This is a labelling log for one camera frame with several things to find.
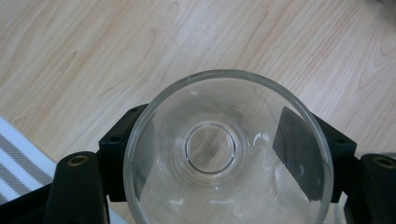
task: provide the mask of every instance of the striped cloth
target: striped cloth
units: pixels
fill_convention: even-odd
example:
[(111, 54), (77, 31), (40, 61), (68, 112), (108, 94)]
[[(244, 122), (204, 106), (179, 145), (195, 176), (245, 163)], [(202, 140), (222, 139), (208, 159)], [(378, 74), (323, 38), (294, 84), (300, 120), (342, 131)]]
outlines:
[[(0, 117), (0, 205), (52, 181), (56, 164)], [(126, 223), (110, 210), (111, 223)]]

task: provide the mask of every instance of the black holder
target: black holder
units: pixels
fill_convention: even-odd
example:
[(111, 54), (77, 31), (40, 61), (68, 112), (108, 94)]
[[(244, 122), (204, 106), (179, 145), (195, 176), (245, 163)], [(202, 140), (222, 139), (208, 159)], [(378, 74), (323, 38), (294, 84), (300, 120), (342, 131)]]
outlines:
[[(109, 223), (106, 196), (111, 202), (126, 202), (122, 176), (124, 154), (132, 128), (146, 106), (129, 110), (99, 141), (97, 153), (83, 151), (63, 158), (56, 167), (52, 184), (1, 205), (1, 222)], [(396, 223), (396, 160), (378, 154), (367, 154), (358, 160), (354, 157), (355, 142), (316, 119), (332, 154), (332, 203), (338, 203), (342, 191), (348, 196), (347, 223)], [(318, 146), (312, 144), (315, 139), (310, 138), (312, 133), (304, 121), (285, 107), (273, 148), (308, 199), (315, 201), (322, 192), (310, 183), (323, 171), (308, 169), (311, 173), (302, 178), (296, 174), (292, 161), (288, 161), (289, 153), (294, 150), (303, 148), (304, 153), (319, 153)], [(304, 155), (293, 159), (307, 167), (315, 165)]]

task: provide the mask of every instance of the wood grain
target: wood grain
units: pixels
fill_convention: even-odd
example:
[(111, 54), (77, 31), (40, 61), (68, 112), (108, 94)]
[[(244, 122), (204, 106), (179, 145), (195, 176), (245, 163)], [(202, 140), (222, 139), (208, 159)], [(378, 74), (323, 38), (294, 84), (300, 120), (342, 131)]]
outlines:
[(0, 1), (0, 116), (54, 161), (216, 68), (279, 82), (359, 153), (396, 150), (390, 1)]

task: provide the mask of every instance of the clear glass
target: clear glass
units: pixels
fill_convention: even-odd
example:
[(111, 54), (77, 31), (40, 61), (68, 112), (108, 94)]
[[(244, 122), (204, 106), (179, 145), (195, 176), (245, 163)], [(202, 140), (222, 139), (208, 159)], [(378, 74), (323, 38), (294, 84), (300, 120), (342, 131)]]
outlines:
[[(285, 107), (317, 153), (278, 157)], [(302, 156), (314, 162), (300, 163)], [(316, 199), (290, 173), (290, 161), (302, 178), (304, 169), (320, 170), (308, 183)], [(321, 223), (332, 196), (329, 149), (310, 112), (274, 81), (236, 70), (185, 77), (161, 92), (132, 130), (123, 175), (136, 223)]]

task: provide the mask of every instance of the wooden table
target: wooden table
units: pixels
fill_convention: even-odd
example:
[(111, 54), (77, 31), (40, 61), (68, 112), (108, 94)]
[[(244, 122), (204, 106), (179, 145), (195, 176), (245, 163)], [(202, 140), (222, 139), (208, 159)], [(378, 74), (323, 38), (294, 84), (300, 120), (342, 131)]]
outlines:
[(96, 151), (129, 108), (218, 68), (285, 86), (360, 154), (396, 150), (395, 4), (0, 1), (0, 116), (54, 161)]

